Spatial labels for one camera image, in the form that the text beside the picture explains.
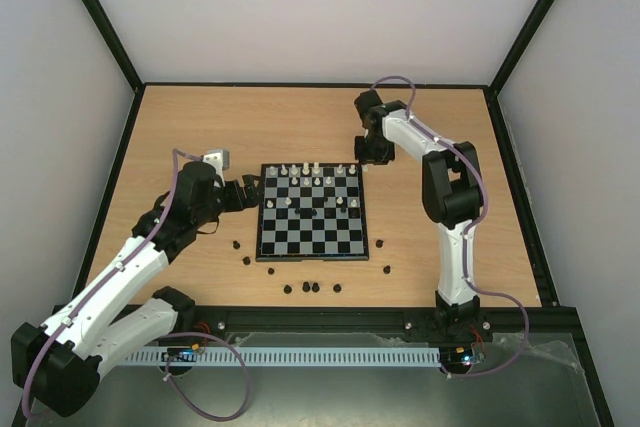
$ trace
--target black square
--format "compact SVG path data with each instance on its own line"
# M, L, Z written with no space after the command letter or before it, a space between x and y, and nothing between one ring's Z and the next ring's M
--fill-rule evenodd
M262 244L263 254L273 254L276 251L276 244L273 242L265 242Z

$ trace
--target black metal frame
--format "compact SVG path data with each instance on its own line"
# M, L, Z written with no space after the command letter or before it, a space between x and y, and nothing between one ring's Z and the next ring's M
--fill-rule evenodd
M312 88L368 88L369 84L351 83L261 83L261 82L149 82L144 84L135 71L124 47L111 25L99 0L82 0L105 42L120 65L122 72L135 92L129 117L120 140L107 186L100 204L96 222L87 246L87 251L77 278L73 295L84 287L98 246L102 228L111 203L111 199L122 167L127 146L131 138L136 117L147 85L181 85L181 86L237 86L237 87L312 87ZM600 385L597 372L591 358L580 319L575 309L559 306L558 297L551 277L551 272L540 242L529 198L524 187L516 156L513 151L509 132L498 102L498 94L507 82L518 61L522 57L545 15L554 0L538 0L527 18L511 50L500 67L491 86L487 85L453 85L423 84L422 89L482 89L487 102L489 116L496 135L496 141L505 168L506 177L511 190L515 210L522 230L523 239L531 263L536 287L540 295L542 307L527 308L532 332L570 333L576 345L580 362L585 369L587 383L598 413L601 425L612 426L613 420ZM381 88L404 88L404 85L382 85ZM127 313L135 306L125 309ZM255 331L294 331L294 332L373 332L382 335L393 335L408 341L427 341L432 333L429 329L405 329L405 323L421 325L425 319L433 318L435 309L425 308L268 308L268 307L197 307L196 317L207 320L209 325L216 326L223 321L227 332ZM522 330L522 314L517 308L483 309L487 321L494 332L516 332ZM14 426L25 425L20 408L14 419Z

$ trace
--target white arm segment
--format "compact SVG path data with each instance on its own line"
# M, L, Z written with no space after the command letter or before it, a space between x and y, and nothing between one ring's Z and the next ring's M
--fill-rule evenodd
M385 116L382 121L384 137L402 147L411 157L422 163L422 157L429 152L446 150L440 144L429 139L409 123L405 110L396 110ZM473 299L475 292L467 285L462 273L462 231L471 221L461 222L449 230L438 224L440 237L440 282L438 292L449 305L464 304ZM469 232L467 241L467 266L469 281L473 283L473 235Z
M149 299L135 312L111 325L99 339L91 355L99 355L100 378L141 346L168 334L178 318L171 304L161 299Z
M45 333L52 335L53 332L66 319L78 305L78 302L104 278L109 271L117 269L117 264L132 252L144 240L143 237L129 237L122 250L115 259L80 292L69 304L60 309L56 314L43 322L46 325ZM84 306L73 324L62 331L58 337L58 342L64 344L67 341L74 343L73 352L81 359L86 359L93 351L98 340L103 337L104 331L109 324L124 308L131 298L158 273L162 272L168 265L169 260L164 252L154 249L153 242L149 242L142 251L131 260L122 272L118 272L107 282Z
M453 230L438 224L440 236L440 282L438 292L449 305L464 304L473 300L476 293L464 280L462 271L462 231L471 223L470 220L460 222ZM467 270L469 281L473 280L473 236L476 228L469 230L467 240Z

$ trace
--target robotic arm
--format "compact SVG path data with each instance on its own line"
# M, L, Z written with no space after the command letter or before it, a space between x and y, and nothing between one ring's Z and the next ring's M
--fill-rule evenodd
M178 173L165 221L146 245L140 248L158 224L168 193L140 217L118 255L68 305L40 327L24 323L16 330L11 338L16 385L25 388L36 356L55 337L30 388L37 399L67 417L89 400L100 380L128 355L174 330L189 330L195 302L170 287L112 322L140 288L195 241L203 225L217 222L223 212L258 205L259 178L243 176L244 187L238 181L225 183L223 170L228 167L229 153L222 149L208 152L202 161L186 163ZM124 259L136 249L139 252L124 265Z
M419 120L407 115L399 101L384 103L375 90L355 100L365 135L355 139L355 156L362 163L387 164L395 159L395 145L422 164L422 205L438 224L440 239L440 281L436 291L436 323L445 336L474 321L480 300L473 284L473 236L475 227L465 229L478 218L482 195L475 177L457 156L441 145L438 137ZM453 144L480 172L478 156L469 142ZM451 180L449 172L458 178ZM467 272L463 269L466 255Z

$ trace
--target ventilation grille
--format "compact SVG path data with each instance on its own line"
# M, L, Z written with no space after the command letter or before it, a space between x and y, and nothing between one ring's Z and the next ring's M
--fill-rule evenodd
M237 350L249 367L440 367L438 349L434 348L238 347ZM166 361L166 347L144 347L120 365L164 365ZM182 353L172 363L229 367L237 366L238 360L228 349L208 347L201 354Z

